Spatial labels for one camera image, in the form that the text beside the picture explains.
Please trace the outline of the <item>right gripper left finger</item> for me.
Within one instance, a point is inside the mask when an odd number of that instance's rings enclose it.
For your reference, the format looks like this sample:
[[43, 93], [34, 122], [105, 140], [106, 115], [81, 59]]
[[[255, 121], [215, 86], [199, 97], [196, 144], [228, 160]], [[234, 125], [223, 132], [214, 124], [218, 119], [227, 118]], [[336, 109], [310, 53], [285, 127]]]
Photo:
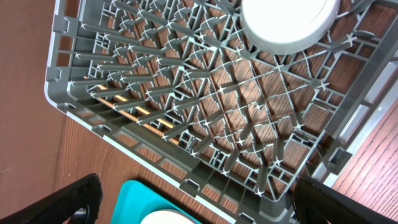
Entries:
[[91, 173], [1, 219], [1, 223], [95, 223], [103, 191], [100, 178]]

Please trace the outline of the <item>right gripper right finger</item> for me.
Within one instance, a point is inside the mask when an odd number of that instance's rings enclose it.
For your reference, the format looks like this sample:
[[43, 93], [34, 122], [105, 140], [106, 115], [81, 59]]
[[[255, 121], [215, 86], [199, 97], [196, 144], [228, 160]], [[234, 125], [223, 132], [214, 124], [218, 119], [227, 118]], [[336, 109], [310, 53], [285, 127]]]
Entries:
[[293, 205], [299, 223], [397, 224], [396, 221], [307, 176], [297, 181]]

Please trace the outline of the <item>large white plate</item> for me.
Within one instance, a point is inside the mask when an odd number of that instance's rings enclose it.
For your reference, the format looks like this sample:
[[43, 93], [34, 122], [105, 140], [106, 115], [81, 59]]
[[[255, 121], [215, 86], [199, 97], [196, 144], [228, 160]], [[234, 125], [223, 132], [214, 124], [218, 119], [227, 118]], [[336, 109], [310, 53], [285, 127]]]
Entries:
[[158, 210], [146, 215], [141, 224], [196, 224], [196, 222], [177, 210]]

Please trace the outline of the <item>wooden chopstick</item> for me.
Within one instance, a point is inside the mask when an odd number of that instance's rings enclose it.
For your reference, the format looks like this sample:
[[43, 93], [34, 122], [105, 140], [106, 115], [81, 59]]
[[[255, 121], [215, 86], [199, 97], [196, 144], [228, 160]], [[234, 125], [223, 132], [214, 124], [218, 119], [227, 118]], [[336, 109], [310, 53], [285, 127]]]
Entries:
[[[108, 108], [113, 108], [113, 106], [114, 106], [113, 103], [111, 103], [111, 102], [109, 102], [109, 101], [107, 101], [107, 100], [105, 100], [103, 98], [95, 98], [95, 100], [97, 100], [97, 101], [101, 102], [102, 104], [106, 105]], [[133, 121], [135, 123], [138, 122], [138, 118], [135, 117], [132, 114], [129, 114], [128, 112], [125, 112], [123, 110], [119, 110], [119, 111], [117, 111], [117, 113], [121, 114], [123, 117], [126, 117], [127, 119], [129, 119], [129, 120], [131, 120], [131, 121]], [[169, 122], [167, 122], [167, 121], [165, 121], [163, 119], [159, 119], [159, 122], [161, 124], [163, 124], [164, 126], [170, 128], [170, 129], [174, 127], [173, 124], [171, 124], [171, 123], [169, 123]], [[153, 133], [157, 134], [160, 137], [163, 137], [164, 134], [165, 134], [164, 131], [161, 131], [161, 130], [157, 129], [157, 128], [151, 126], [150, 124], [143, 124], [143, 127], [147, 128], [148, 130], [152, 131]], [[170, 138], [169, 141], [171, 143], [175, 144], [176, 146], [179, 144], [179, 140], [177, 140], [175, 138]]]
[[[115, 88], [111, 88], [109, 89], [108, 87], [106, 87], [105, 85], [95, 85], [95, 87], [99, 88], [100, 90], [115, 90]], [[126, 98], [125, 96], [122, 95], [114, 95], [115, 98], [117, 98], [119, 100], [120, 103], [125, 103], [130, 101], [130, 99]], [[141, 113], [143, 113], [144, 115], [154, 115], [154, 112], [151, 112], [147, 109], [145, 109], [142, 106], [134, 106], [136, 110], [140, 111]], [[167, 126], [168, 128], [173, 128], [174, 125], [170, 122], [168, 122], [166, 119], [163, 119], [161, 117], [156, 119], [158, 122], [162, 123], [163, 125]]]

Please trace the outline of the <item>grey bowl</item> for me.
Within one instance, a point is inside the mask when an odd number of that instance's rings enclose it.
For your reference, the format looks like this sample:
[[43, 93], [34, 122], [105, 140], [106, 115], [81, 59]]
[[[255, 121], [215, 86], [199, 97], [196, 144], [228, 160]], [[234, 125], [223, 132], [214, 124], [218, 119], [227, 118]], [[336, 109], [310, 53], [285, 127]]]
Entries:
[[242, 0], [241, 23], [248, 40], [275, 55], [303, 51], [334, 23], [339, 0]]

